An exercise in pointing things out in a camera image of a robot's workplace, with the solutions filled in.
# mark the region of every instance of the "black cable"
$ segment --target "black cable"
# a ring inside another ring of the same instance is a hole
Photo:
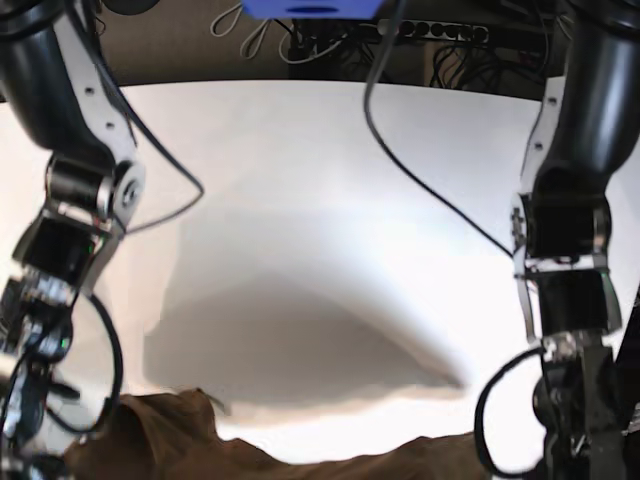
[[[456,56],[460,59],[460,63],[458,64],[458,68],[456,68],[455,71],[453,72],[453,75],[451,75],[451,78],[449,78],[449,81],[445,83],[446,88],[453,88],[454,80],[464,71],[467,61],[471,56],[471,50],[472,50],[471,48],[468,48],[464,54],[464,57],[462,58],[460,58],[460,56],[458,55],[458,52],[456,52]]]
[[[84,49],[87,51],[89,56],[91,57],[91,61],[95,65],[98,73],[100,74],[100,78],[110,91],[113,96],[120,103],[120,107],[124,111],[124,113],[131,119],[133,124],[138,127],[138,129],[142,132],[142,134],[149,140],[149,142],[154,146],[154,148],[175,168],[183,177],[185,177],[197,190],[198,194],[196,197],[187,203],[185,206],[179,208],[173,213],[166,215],[158,220],[151,221],[149,223],[145,223],[143,225],[139,225],[137,227],[131,228],[127,235],[132,235],[134,233],[139,233],[143,230],[147,230],[149,228],[156,227],[158,225],[167,223],[180,215],[182,215],[187,210],[191,209],[196,203],[200,201],[200,199],[205,194],[205,189],[200,180],[198,180],[186,167],[184,167],[176,158],[160,143],[160,141],[153,135],[153,133],[149,130],[149,128],[145,125],[142,119],[138,116],[135,110],[131,107],[126,97],[118,87],[116,80],[113,77],[113,74],[107,67],[106,63],[102,59],[102,57],[96,53],[95,49],[92,48],[89,38],[84,31],[84,27],[82,26],[82,22],[78,17],[78,14],[73,8],[73,4],[68,1],[67,2],[67,13],[69,15],[69,19],[71,20],[71,24],[73,25],[80,42],[82,43]]]
[[[525,361],[527,358],[544,354],[544,348],[538,347],[533,348],[531,350],[527,350],[524,353],[521,353],[505,366],[503,366],[498,373],[496,373],[491,380],[487,383],[478,398],[478,404],[476,406],[475,416],[474,416],[474,437],[476,443],[476,452],[478,454],[478,459],[480,463],[487,469],[489,473],[498,478],[505,479],[521,479],[526,478],[528,475],[532,473],[533,470],[528,470],[526,472],[503,472],[498,468],[498,466],[494,463],[491,458],[491,453],[489,453],[489,447],[487,446],[487,440],[484,436],[484,410],[487,405],[487,400],[489,399],[489,394],[491,390],[502,380],[509,371],[513,370],[520,363]]]
[[[549,46],[549,32],[547,30],[546,25],[544,24],[544,17],[542,16],[542,12],[540,11],[540,6],[538,5],[538,0],[531,0],[531,4],[533,5],[533,9],[538,16],[538,20],[540,20],[540,26],[542,27],[542,33],[544,34],[544,59],[540,64],[540,67],[537,70],[538,75],[544,74],[545,69],[547,68],[547,64],[549,63],[549,55],[550,55],[550,46]]]
[[[100,25],[102,25],[102,30],[98,31],[98,36],[101,37],[102,35],[104,35],[104,32],[107,31],[107,24],[104,23],[100,18],[95,17],[96,22],[98,22]]]
[[[292,38],[295,37],[295,33],[293,33],[293,30],[287,27],[287,25],[284,22],[278,20],[277,18],[274,18],[273,21],[276,22],[278,25],[280,25],[282,28],[284,28],[287,32],[289,32],[289,35],[291,35]]]
[[[73,299],[71,303],[69,312],[73,310],[77,299],[78,297],[76,295],[76,297]],[[51,334],[51,332],[53,332],[56,328],[61,326],[63,322],[70,321],[70,319],[71,319],[70,314],[59,315],[55,321],[46,325],[42,329],[42,332],[40,333],[36,341],[33,342],[31,345],[29,345],[27,348],[25,348],[24,352],[16,362],[16,366],[13,368],[13,371],[11,372],[11,376],[9,377],[9,381],[8,381],[8,387],[4,394],[4,401],[2,402],[2,410],[0,410],[0,465],[2,465],[2,453],[4,450],[4,447],[2,445],[2,442],[4,440],[4,425],[7,422],[7,415],[9,414],[9,401],[11,400],[11,395],[13,394],[13,390],[16,386],[16,382],[18,381],[18,375],[20,374],[20,369],[31,358],[31,356],[37,352],[38,348],[40,347],[40,344],[42,344],[44,339],[47,338],[49,334]]]
[[[384,141],[384,139],[380,135],[380,132],[378,131],[378,129],[376,127],[376,124],[375,124],[375,122],[373,120],[373,115],[371,113],[371,97],[372,97],[373,90],[374,90],[376,84],[380,80],[380,76],[382,75],[382,71],[384,70],[384,67],[387,64],[387,61],[389,60],[389,56],[391,55],[391,50],[393,48],[396,31],[398,30],[398,26],[399,26],[400,22],[402,21],[402,14],[404,12],[404,7],[405,7],[406,3],[407,3],[407,0],[397,0],[396,1],[394,13],[392,15],[392,18],[389,20],[389,24],[388,24],[388,27],[387,27],[387,33],[385,34],[384,38],[382,39],[382,44],[380,46],[380,51],[379,51],[378,55],[376,56],[374,64],[373,64],[373,67],[371,68],[371,71],[369,72],[369,76],[367,77],[367,85],[366,85],[366,88],[365,88],[364,104],[363,104],[364,116],[365,116],[365,119],[367,121],[367,126],[369,127],[369,130],[371,131],[371,134],[375,138],[375,140],[378,143],[378,145],[380,146],[380,148],[382,148],[382,150],[387,154],[389,159],[400,170],[402,170],[402,172],[404,172],[405,175],[407,175],[411,180],[413,180],[423,190],[425,190],[430,195],[435,197],[438,201],[440,201],[442,204],[444,204],[447,208],[452,210],[456,215],[458,215],[465,222],[467,222],[467,224],[469,224],[469,226],[471,226],[474,230],[476,230],[480,235],[482,235],[489,242],[491,242],[498,249],[500,249],[505,255],[507,255],[509,257],[513,257],[512,253],[509,251],[509,249],[507,249],[507,247],[505,247],[500,242],[498,242],[489,233],[487,233],[480,225],[478,225],[471,218],[469,218],[469,216],[467,216],[464,212],[462,212],[462,210],[460,210],[458,207],[453,205],[449,200],[447,200],[445,197],[440,195],[433,188],[431,188],[429,185],[427,185],[425,182],[423,182],[420,178],[418,178],[411,170],[409,170],[400,161],[400,159],[398,157],[396,157],[396,155],[393,153],[393,151],[386,144],[386,142]]]
[[[98,312],[100,320],[104,325],[107,335],[109,336],[109,343],[111,344],[111,352],[113,355],[113,383],[111,384],[111,392],[109,394],[109,397],[105,398],[104,400],[102,411],[100,412],[98,419],[90,427],[75,427],[73,425],[70,425],[56,412],[54,412],[51,407],[47,406],[47,414],[51,417],[51,419],[60,428],[73,435],[88,435],[90,433],[96,433],[102,429],[104,424],[113,413],[116,405],[118,404],[124,378],[122,346],[120,345],[118,333],[116,332],[115,326],[113,325],[113,320],[111,319],[111,316],[109,315],[109,312],[105,308],[104,304],[95,294],[91,294],[88,297],[88,300]]]

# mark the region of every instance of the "black connector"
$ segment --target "black connector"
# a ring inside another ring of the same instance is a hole
[[[434,37],[441,37],[444,35],[444,27],[440,23],[434,23],[431,25],[431,35]]]
[[[416,27],[413,22],[406,21],[400,24],[399,33],[403,37],[410,37],[411,35],[413,35],[415,29]]]
[[[430,30],[431,27],[427,22],[420,22],[418,23],[418,25],[416,25],[415,35],[418,37],[426,37],[427,35],[429,35]]]
[[[444,33],[449,38],[457,39],[460,28],[457,25],[447,25],[444,27]]]

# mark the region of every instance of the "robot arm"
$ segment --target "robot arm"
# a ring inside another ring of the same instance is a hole
[[[144,187],[127,118],[79,37],[85,7],[0,0],[0,89],[31,139],[52,152],[44,205],[14,251],[20,273],[2,297],[3,361],[17,365],[0,426],[5,472],[22,468],[52,370],[71,346],[71,311],[114,255]]]
[[[546,351],[534,394],[545,476],[618,480],[628,478],[624,426],[602,337],[622,321],[605,190],[640,134],[640,2],[572,6],[566,81],[547,85],[512,212],[514,261],[527,335]]]

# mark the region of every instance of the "power strip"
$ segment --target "power strip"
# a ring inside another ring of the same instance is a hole
[[[381,36],[387,32],[388,24],[389,20],[386,19],[378,21],[377,29]],[[398,28],[398,37],[485,44],[489,43],[489,29],[482,25],[467,23],[403,20]]]

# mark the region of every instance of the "wire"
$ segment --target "wire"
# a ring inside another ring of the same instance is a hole
[[[153,220],[149,223],[145,223],[143,225],[139,225],[137,227],[131,228],[127,235],[133,235],[135,233],[140,233],[144,230],[162,225],[164,223],[170,222],[175,218],[179,217],[186,211],[190,210],[196,203],[200,201],[200,199],[205,194],[205,189],[200,180],[198,180],[185,166],[183,166],[176,158],[160,143],[160,141],[155,137],[155,135],[149,130],[149,128],[145,125],[142,119],[138,116],[136,111],[131,107],[131,104],[127,101],[127,98],[124,96],[120,87],[116,80],[113,77],[113,74],[107,67],[106,63],[102,59],[102,57],[91,47],[91,43],[89,41],[89,37],[86,35],[84,28],[82,26],[82,22],[78,17],[78,13],[73,7],[72,2],[67,0],[68,6],[67,11],[69,14],[69,19],[71,24],[80,39],[84,49],[87,51],[93,64],[95,65],[98,73],[100,74],[100,78],[106,88],[111,92],[111,94],[117,99],[120,104],[120,107],[124,111],[124,113],[131,119],[133,124],[138,127],[138,129],[142,132],[142,134],[149,140],[149,142],[154,146],[154,148],[169,162],[173,168],[175,168],[184,178],[186,178],[197,190],[198,194],[195,196],[193,200],[187,203],[185,206],[179,208],[178,210],[170,213],[162,218],[157,220]]]
[[[572,23],[567,22],[568,17],[565,15],[560,15],[556,18],[556,22],[558,23],[558,27],[562,31],[563,35],[567,38],[567,40],[573,40],[573,35],[569,33],[569,29],[573,26]]]
[[[478,398],[478,404],[476,405],[476,411],[474,416],[474,437],[475,437],[475,443],[476,443],[476,452],[478,454],[478,459],[480,460],[480,463],[482,463],[482,465],[487,469],[487,471],[495,477],[505,478],[505,479],[521,479],[521,478],[526,478],[528,475],[530,475],[533,472],[533,470],[528,470],[525,472],[503,472],[502,470],[500,470],[500,468],[498,468],[498,466],[494,463],[493,459],[491,458],[491,453],[489,453],[489,447],[487,446],[487,440],[484,435],[484,411],[487,405],[487,400],[489,399],[489,394],[491,393],[491,390],[493,390],[493,388],[498,384],[498,382],[502,380],[502,377],[504,377],[507,373],[509,373],[511,370],[517,367],[520,363],[525,361],[527,358],[534,357],[537,355],[540,355],[542,357],[543,354],[544,354],[544,348],[537,347],[531,350],[527,350],[526,352],[521,353],[520,355],[515,357],[509,363],[504,365],[498,371],[498,373],[496,373],[491,378],[491,380],[489,380],[487,385],[482,390],[480,397]]]
[[[73,310],[77,299],[78,299],[78,296],[76,295],[71,303],[69,312]],[[22,369],[22,366],[31,358],[31,356],[37,352],[38,348],[40,348],[40,345],[42,344],[44,339],[47,338],[49,334],[51,334],[51,332],[53,332],[56,328],[58,328],[59,326],[62,326],[62,324],[65,321],[69,321],[70,318],[71,318],[70,315],[59,315],[55,321],[46,325],[42,329],[42,332],[40,332],[40,335],[38,336],[36,341],[33,342],[24,350],[24,352],[16,362],[16,366],[13,368],[13,371],[11,372],[11,376],[9,377],[9,381],[8,381],[8,387],[4,396],[4,401],[2,402],[2,410],[0,410],[0,465],[2,465],[2,454],[4,451],[4,447],[2,445],[2,442],[4,440],[4,426],[5,426],[5,423],[7,422],[7,416],[9,414],[9,403],[11,400],[11,396],[13,395],[13,390],[16,387],[16,382],[18,381],[20,370]]]
[[[213,19],[213,22],[211,22],[211,26],[209,27],[209,31],[211,32],[211,35],[213,35],[216,38],[222,38],[229,35],[238,25],[238,22],[240,21],[240,17],[242,16],[243,13],[244,13],[244,7],[242,5],[242,2],[237,3],[233,7],[222,12],[220,15],[218,15],[216,18]],[[227,17],[231,15],[233,15],[233,20],[231,21],[231,25],[229,25],[229,27],[226,30],[222,32],[218,32],[218,26],[220,25],[220,23],[222,23]],[[245,60],[253,60],[258,55],[258,53],[260,53],[260,48],[264,43],[264,37],[267,34],[267,31],[269,30],[269,27],[271,26],[272,22],[275,22],[278,25],[280,25],[282,28],[284,28],[291,37],[295,36],[295,34],[293,33],[293,30],[291,30],[287,25],[285,25],[280,20],[271,20],[271,19],[263,20],[262,22],[260,22],[258,27],[249,34],[249,36],[245,39],[245,41],[242,42],[242,45],[240,45],[240,56],[242,58],[244,58]]]
[[[100,25],[102,25],[102,30],[100,30],[98,32],[98,36],[101,37],[102,35],[104,35],[104,32],[107,31],[107,24],[104,23],[104,21],[102,21],[100,18],[95,17],[96,22],[98,22]]]
[[[291,35],[292,37],[296,36],[296,34],[293,33],[293,30],[291,30],[284,22],[278,20],[277,18],[274,18],[273,21],[284,28],[287,32],[289,32],[289,35]]]
[[[336,50],[340,45],[342,45],[343,40],[345,38],[347,38],[347,34],[344,34],[342,37],[340,37],[339,40],[335,41],[335,43],[333,45],[331,45],[330,47],[325,48],[320,53],[311,53],[311,55],[309,57],[303,58],[301,60],[291,60],[282,51],[282,48],[284,47],[284,42],[288,37],[290,37],[290,35],[288,33],[285,34],[285,36],[282,37],[282,40],[280,40],[280,44],[278,45],[278,53],[280,54],[280,58],[287,65],[302,65],[304,63],[310,63],[310,62],[313,62],[315,60],[318,60],[319,58],[322,58],[322,57],[330,54],[334,50]]]
[[[413,180],[423,190],[425,190],[430,195],[435,197],[438,201],[440,201],[442,204],[444,204],[447,208],[452,210],[456,215],[458,215],[465,222],[467,222],[467,224],[469,224],[469,226],[471,226],[480,235],[482,235],[489,242],[491,242],[494,246],[496,246],[505,255],[507,255],[508,257],[513,257],[512,253],[507,249],[507,247],[505,247],[500,242],[498,242],[489,233],[487,233],[482,227],[480,227],[480,225],[478,225],[471,218],[469,218],[469,216],[467,216],[464,212],[462,212],[462,210],[460,210],[458,207],[453,205],[449,200],[447,200],[445,197],[440,195],[433,188],[431,188],[429,185],[427,185],[424,181],[422,181],[420,178],[418,178],[411,170],[409,170],[400,161],[400,159],[395,155],[395,153],[393,153],[393,151],[389,148],[389,146],[386,144],[386,142],[384,141],[384,139],[380,135],[380,132],[378,131],[378,129],[376,127],[376,124],[375,124],[375,122],[373,120],[373,116],[372,116],[372,113],[371,113],[371,97],[372,97],[373,90],[374,90],[375,86],[377,85],[378,81],[380,80],[380,76],[382,75],[382,71],[384,70],[384,68],[385,68],[385,66],[386,66],[386,64],[387,64],[387,62],[389,60],[389,56],[391,55],[391,50],[393,48],[393,44],[394,44],[394,40],[395,40],[395,36],[396,36],[396,31],[398,30],[398,26],[399,26],[400,22],[402,21],[402,14],[404,12],[404,7],[405,7],[406,3],[407,3],[407,0],[397,0],[396,1],[396,4],[395,4],[396,6],[395,6],[395,9],[394,9],[394,13],[392,15],[392,18],[389,20],[389,28],[387,29],[387,32],[386,32],[384,38],[382,39],[382,44],[380,46],[379,54],[378,54],[378,56],[376,56],[374,64],[373,64],[373,67],[371,68],[371,71],[369,72],[369,76],[367,77],[367,85],[366,85],[365,93],[364,93],[364,115],[365,115],[365,119],[367,121],[367,126],[369,127],[369,130],[371,131],[371,134],[373,135],[374,139],[376,140],[376,142],[378,143],[380,148],[382,148],[382,150],[387,154],[389,159],[405,175],[407,175],[411,180]]]
[[[540,20],[540,26],[542,27],[542,32],[544,33],[544,59],[540,64],[540,67],[536,71],[536,74],[541,75],[544,73],[547,68],[547,64],[549,63],[549,55],[550,55],[550,46],[549,46],[549,32],[547,31],[547,27],[544,24],[544,18],[542,16],[542,12],[540,11],[540,6],[538,5],[538,0],[531,0],[531,4],[533,5],[533,9],[538,16],[538,20]]]
[[[47,406],[47,414],[51,417],[51,419],[60,428],[73,435],[88,435],[90,433],[96,433],[102,429],[104,424],[113,413],[116,405],[118,404],[124,378],[122,346],[120,345],[120,340],[118,339],[118,332],[113,325],[113,320],[111,319],[111,316],[109,315],[109,312],[107,311],[104,304],[94,293],[92,293],[87,298],[98,312],[100,320],[102,321],[102,325],[104,325],[104,328],[109,337],[109,343],[111,344],[111,353],[113,356],[113,383],[111,385],[111,393],[109,397],[105,398],[104,400],[100,415],[98,416],[95,423],[90,427],[75,427],[73,425],[70,425],[56,412],[54,412],[51,407]]]

